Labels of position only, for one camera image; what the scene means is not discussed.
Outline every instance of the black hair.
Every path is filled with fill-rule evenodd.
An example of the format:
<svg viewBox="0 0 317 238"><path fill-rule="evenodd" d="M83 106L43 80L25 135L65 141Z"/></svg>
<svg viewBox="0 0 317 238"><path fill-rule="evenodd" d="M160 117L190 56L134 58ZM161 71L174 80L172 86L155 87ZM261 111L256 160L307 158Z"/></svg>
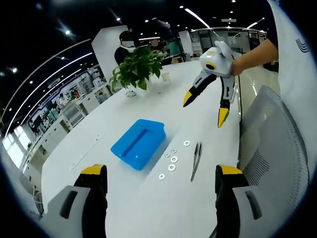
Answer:
<svg viewBox="0 0 317 238"><path fill-rule="evenodd" d="M132 39L132 34L130 31L123 31L121 32L121 34L119 35L119 39L122 41L127 41L129 39Z"/></svg>

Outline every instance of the hand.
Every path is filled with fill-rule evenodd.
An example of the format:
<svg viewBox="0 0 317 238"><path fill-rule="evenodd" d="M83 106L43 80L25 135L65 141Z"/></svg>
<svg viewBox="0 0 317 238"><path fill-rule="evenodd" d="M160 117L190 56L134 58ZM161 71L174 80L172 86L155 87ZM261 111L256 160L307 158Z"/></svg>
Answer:
<svg viewBox="0 0 317 238"><path fill-rule="evenodd" d="M240 75L243 72L244 68L242 67L239 58L235 59L233 61L233 71L232 71L232 75L233 76L237 76Z"/></svg>

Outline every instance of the white pillar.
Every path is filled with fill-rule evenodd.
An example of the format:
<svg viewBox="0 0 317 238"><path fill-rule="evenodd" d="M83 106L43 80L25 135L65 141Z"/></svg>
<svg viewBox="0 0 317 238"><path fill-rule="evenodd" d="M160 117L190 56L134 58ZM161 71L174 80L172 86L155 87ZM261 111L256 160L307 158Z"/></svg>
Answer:
<svg viewBox="0 0 317 238"><path fill-rule="evenodd" d="M30 139L31 142L34 142L36 140L34 132L31 130L28 122L28 120L26 120L26 122L21 125L22 129L24 130L25 134L28 136L28 138Z"/></svg>
<svg viewBox="0 0 317 238"><path fill-rule="evenodd" d="M178 32L180 41L182 42L182 46L184 49L184 52L186 54L189 54L190 56L194 55L193 51L193 45L192 45L192 39L190 38L188 31L180 31Z"/></svg>
<svg viewBox="0 0 317 238"><path fill-rule="evenodd" d="M114 53L120 46L119 35L127 30L127 26L101 29L92 42L96 58L107 82L112 77L112 71L118 67L114 59Z"/></svg>

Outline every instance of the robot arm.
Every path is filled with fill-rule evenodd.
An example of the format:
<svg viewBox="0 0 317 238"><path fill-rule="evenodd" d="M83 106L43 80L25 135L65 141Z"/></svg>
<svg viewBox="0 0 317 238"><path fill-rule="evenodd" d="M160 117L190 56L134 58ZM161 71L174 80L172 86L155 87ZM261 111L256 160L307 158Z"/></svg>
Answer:
<svg viewBox="0 0 317 238"><path fill-rule="evenodd" d="M187 91L183 107L192 103L209 84L220 77L222 94L218 114L218 127L221 127L229 115L230 103L234 101L234 76L232 73L232 50L224 41L215 41L216 47L211 47L199 59L202 71L195 79L193 86Z"/></svg>

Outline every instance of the tweezers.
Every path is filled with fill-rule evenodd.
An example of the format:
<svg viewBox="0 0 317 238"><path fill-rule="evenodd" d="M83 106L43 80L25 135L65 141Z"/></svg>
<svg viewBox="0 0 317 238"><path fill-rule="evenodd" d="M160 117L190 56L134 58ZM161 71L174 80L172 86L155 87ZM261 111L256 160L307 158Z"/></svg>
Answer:
<svg viewBox="0 0 317 238"><path fill-rule="evenodd" d="M192 182L194 180L195 177L195 173L197 171L198 168L198 164L200 161L200 157L202 155L202 143L201 142L197 142L196 144L196 148L195 148L195 152L194 152L194 164L193 164L193 172L192 172L192 176L190 178L190 182Z"/></svg>

